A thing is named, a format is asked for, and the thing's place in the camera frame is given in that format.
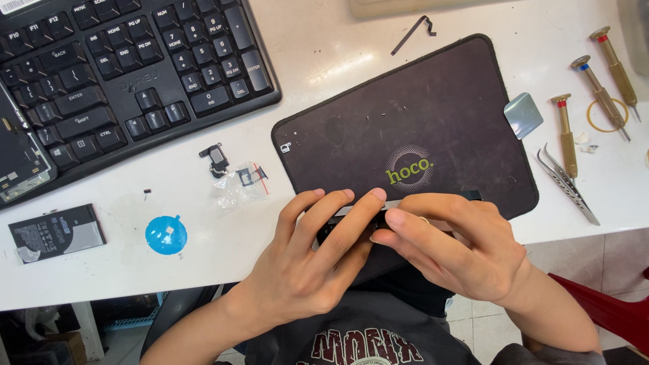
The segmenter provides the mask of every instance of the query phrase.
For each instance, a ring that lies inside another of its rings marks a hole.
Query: phone battery
[[[11,223],[9,229],[25,264],[106,244],[92,204]]]

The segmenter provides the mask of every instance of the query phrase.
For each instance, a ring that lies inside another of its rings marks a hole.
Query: t-shirt
[[[329,313],[275,327],[248,341],[248,365],[480,365],[469,348],[388,293],[348,291]],[[494,365],[606,365],[598,353],[511,344]]]

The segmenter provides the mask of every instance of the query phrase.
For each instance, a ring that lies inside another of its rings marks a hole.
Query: gold screwdriver
[[[604,55],[609,62],[609,69],[611,70],[611,76],[613,76],[613,80],[615,80],[615,84],[617,85],[617,90],[620,90],[620,94],[622,94],[624,102],[629,107],[633,108],[633,111],[638,117],[638,120],[641,121],[640,114],[638,114],[638,109],[636,108],[636,105],[638,104],[638,98],[635,96],[635,91],[633,91],[633,86],[631,85],[631,81],[629,81],[629,77],[626,75],[626,71],[624,71],[624,66],[622,66],[620,60],[617,59],[613,45],[608,39],[607,34],[610,30],[611,27],[604,27],[596,31],[595,33],[592,33],[591,39],[597,40],[597,42],[602,47]]]
[[[559,119],[561,120],[561,149],[563,150],[563,164],[566,167],[566,173],[573,181],[577,178],[577,156],[574,153],[574,141],[572,132],[570,132],[570,121],[568,120],[568,107],[566,100],[570,94],[559,95],[552,98],[553,103],[557,103],[559,109]]]
[[[582,71],[582,73],[586,77],[586,81],[588,81],[588,83],[591,85],[591,88],[593,89],[595,98],[602,106],[602,109],[604,109],[606,116],[614,126],[618,127],[622,131],[622,133],[624,133],[624,136],[630,142],[631,138],[624,129],[624,118],[622,118],[622,114],[620,114],[620,111],[617,110],[617,107],[615,106],[615,104],[613,104],[611,96],[608,94],[606,89],[602,87],[600,82],[597,81],[597,77],[595,77],[595,74],[591,70],[590,66],[588,66],[588,61],[590,61],[590,59],[591,57],[588,55],[582,56],[580,58],[577,58],[571,66],[579,68],[579,70]]]

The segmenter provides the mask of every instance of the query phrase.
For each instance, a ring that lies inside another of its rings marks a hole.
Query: hand
[[[420,216],[447,222],[465,243]],[[386,212],[386,222],[393,231],[380,229],[372,241],[392,247],[429,281],[464,297],[502,305],[530,270],[525,248],[492,203],[411,195]]]
[[[353,199],[351,190],[325,196],[318,189],[300,193],[282,210],[275,238],[252,273],[225,296],[263,321],[257,332],[327,313],[338,304],[367,260],[372,247],[367,226],[383,207],[386,192],[376,188],[363,196],[317,251],[312,245],[317,231]]]

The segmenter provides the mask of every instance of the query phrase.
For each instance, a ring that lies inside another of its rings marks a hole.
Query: blue basket
[[[160,310],[160,306],[162,305],[162,302],[164,299],[167,297],[167,294],[169,292],[158,292],[158,306],[151,312],[151,314],[148,317],[142,317],[142,318],[131,318],[129,320],[117,320],[114,321],[113,323],[109,325],[104,326],[104,331],[117,331],[119,329],[127,329],[127,328],[135,328],[135,327],[141,327],[141,326],[146,326],[150,325],[153,323],[153,320],[155,319],[156,315],[158,314],[158,311]]]

